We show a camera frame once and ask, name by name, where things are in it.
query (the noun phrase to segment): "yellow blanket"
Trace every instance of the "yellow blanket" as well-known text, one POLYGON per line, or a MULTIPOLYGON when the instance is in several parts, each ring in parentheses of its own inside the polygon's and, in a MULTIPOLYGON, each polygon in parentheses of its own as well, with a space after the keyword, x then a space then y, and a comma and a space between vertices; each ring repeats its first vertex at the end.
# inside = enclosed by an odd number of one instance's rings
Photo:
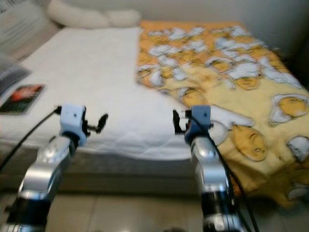
POLYGON ((222 155, 251 195, 309 192, 309 94, 238 23, 142 21, 138 83, 211 105, 222 155))

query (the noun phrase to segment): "black cable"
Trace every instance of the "black cable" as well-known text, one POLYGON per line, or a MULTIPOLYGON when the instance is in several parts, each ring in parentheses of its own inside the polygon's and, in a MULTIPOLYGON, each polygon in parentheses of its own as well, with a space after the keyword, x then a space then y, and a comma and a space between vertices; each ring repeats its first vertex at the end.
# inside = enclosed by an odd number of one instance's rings
MULTIPOLYGON (((190 116, 190 118, 200 127, 200 129, 201 129, 203 132, 205 132, 205 135, 208 137, 208 139, 210 140, 212 146, 215 148, 216 152, 218 153, 219 158, 220 158, 220 161, 221 161, 223 167, 225 168, 225 170, 226 170, 227 173, 228 173, 228 175, 227 175, 227 181, 228 181, 228 184, 229 184, 229 186, 230 186, 230 190, 231 190, 231 188, 233 187, 233 185, 232 185, 232 181, 231 181, 231 178, 230 178, 229 175, 231 175, 231 176, 234 178, 236 184, 238 185, 238 187, 239 187, 239 189, 240 189, 241 196, 242 196, 243 201, 244 201, 244 203, 245 203, 245 205, 246 205, 246 208, 247 208, 247 210, 248 210, 248 213, 249 213, 249 216, 250 216, 252 225, 253 225, 253 227, 254 227, 254 230, 255 230, 255 232, 259 232, 259 229, 258 229, 256 220, 255 220, 255 217, 254 217, 254 214, 253 214, 253 210, 252 210, 252 208, 251 208, 251 206, 250 206, 250 204, 249 204, 249 202, 248 202, 247 195, 246 195, 246 193, 245 193, 245 191, 244 191, 244 189, 243 189, 243 187, 242 187, 242 185, 241 185, 241 183, 240 183, 238 177, 232 172, 232 170, 231 170, 231 169, 229 168, 229 166, 227 165, 226 161, 224 160, 223 156, 221 155, 221 153, 220 153, 218 147, 216 146, 215 142, 214 142, 214 141, 212 140, 212 138, 210 137, 208 131, 200 124, 200 122, 199 122, 196 118, 194 118, 193 116, 190 116)), ((232 194, 232 196, 234 195, 234 197, 235 197, 234 191, 230 191, 230 193, 232 194)), ((249 229, 248 224, 246 225, 246 223, 245 223, 244 226, 246 227, 246 229, 249 229)))
POLYGON ((24 143, 24 141, 47 119, 49 119, 53 114, 60 114, 61 106, 58 106, 55 110, 49 113, 45 118, 43 118, 37 125, 35 125, 20 141, 19 143, 12 149, 12 151, 4 158, 3 162, 0 164, 0 172, 5 167, 7 162, 13 157, 16 151, 20 148, 20 146, 24 143))

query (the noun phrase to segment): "white mattress cover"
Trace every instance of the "white mattress cover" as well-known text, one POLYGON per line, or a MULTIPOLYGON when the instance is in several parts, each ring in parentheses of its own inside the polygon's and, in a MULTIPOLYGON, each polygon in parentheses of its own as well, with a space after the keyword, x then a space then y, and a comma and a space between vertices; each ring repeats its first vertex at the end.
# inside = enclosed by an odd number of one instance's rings
MULTIPOLYGON (((0 116, 0 144, 19 141, 55 105, 74 103, 87 107, 90 124, 109 114, 103 132, 92 133, 80 150, 151 160, 189 158, 189 146, 183 136, 174 135, 172 125, 172 109, 184 107, 135 83, 138 40, 139 28, 66 28, 56 34, 23 61, 32 75, 1 97, 3 103, 19 85, 46 84, 28 114, 0 116)), ((59 129, 59 116, 53 116, 24 146, 44 145, 59 129)))

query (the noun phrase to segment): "tiled floor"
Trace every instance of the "tiled floor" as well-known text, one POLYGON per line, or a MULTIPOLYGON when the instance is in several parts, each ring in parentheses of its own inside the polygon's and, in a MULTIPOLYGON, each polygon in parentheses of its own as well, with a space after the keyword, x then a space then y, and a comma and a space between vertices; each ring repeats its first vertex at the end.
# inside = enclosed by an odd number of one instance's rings
MULTIPOLYGON (((13 195, 2 195, 1 211, 13 200, 13 195)), ((309 204, 287 210, 259 200, 253 202, 253 208, 261 232, 308 231, 309 204)), ((5 215, 1 214, 1 222, 4 221, 5 215)), ((162 232, 174 226, 188 232, 202 232, 201 222, 198 200, 193 199, 57 195, 47 231, 162 232)))

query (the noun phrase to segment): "white wall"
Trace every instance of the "white wall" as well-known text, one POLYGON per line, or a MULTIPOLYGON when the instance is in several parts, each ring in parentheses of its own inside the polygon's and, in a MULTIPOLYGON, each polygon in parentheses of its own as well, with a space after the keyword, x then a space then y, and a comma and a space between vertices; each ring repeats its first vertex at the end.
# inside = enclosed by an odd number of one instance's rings
POLYGON ((292 54, 309 30, 309 0, 65 0, 98 10, 132 8, 144 19, 240 21, 269 47, 292 54))

